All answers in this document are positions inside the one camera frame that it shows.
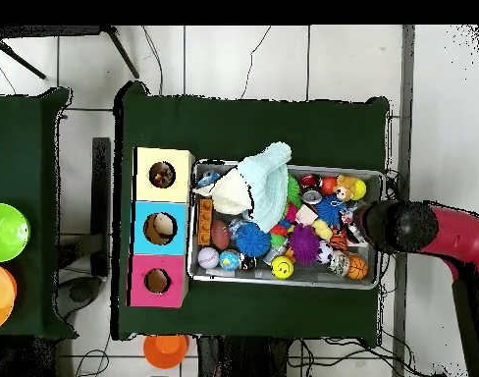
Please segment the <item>black and white ball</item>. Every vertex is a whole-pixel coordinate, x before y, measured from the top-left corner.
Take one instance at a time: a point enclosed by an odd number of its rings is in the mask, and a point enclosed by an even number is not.
[[[333,252],[334,250],[330,247],[328,242],[320,242],[320,247],[316,254],[316,261],[320,264],[329,263]]]

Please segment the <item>cyan box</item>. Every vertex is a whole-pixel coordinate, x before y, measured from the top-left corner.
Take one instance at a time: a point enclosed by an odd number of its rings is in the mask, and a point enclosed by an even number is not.
[[[166,244],[150,242],[143,233],[145,220],[152,214],[165,213],[175,219],[177,233]],[[188,204],[171,202],[134,203],[134,239],[133,254],[186,254]]]

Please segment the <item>green felt surface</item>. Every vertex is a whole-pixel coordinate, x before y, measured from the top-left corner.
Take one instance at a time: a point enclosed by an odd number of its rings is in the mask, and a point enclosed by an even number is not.
[[[58,253],[55,127],[69,96],[65,88],[52,88],[40,97],[0,96],[0,202],[18,208],[30,224],[24,251],[0,263],[18,284],[15,308],[0,335],[75,335],[53,305]]]
[[[122,97],[115,156],[122,157],[121,192],[114,200],[121,203],[120,333],[361,337],[376,344],[377,288],[190,281],[180,309],[127,307],[126,271],[134,146],[188,149],[196,160],[240,160],[282,140],[292,147],[291,164],[383,171],[389,110],[384,97],[367,104],[149,97],[139,82],[130,83],[118,94]]]

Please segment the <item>knit hat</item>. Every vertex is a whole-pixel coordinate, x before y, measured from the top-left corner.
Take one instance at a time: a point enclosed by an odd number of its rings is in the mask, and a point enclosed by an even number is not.
[[[287,162],[291,158],[291,148],[278,141],[238,164],[238,171],[249,185],[253,199],[251,220],[264,233],[269,233],[283,216],[289,180]]]

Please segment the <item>white ball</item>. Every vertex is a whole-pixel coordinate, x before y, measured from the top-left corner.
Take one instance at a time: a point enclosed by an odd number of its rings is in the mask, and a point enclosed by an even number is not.
[[[330,245],[327,242],[320,242],[320,248],[318,248],[316,261],[320,264],[329,263],[333,252],[334,250],[330,247]]]
[[[219,264],[219,252],[213,247],[204,247],[197,254],[197,262],[204,269],[213,269]]]

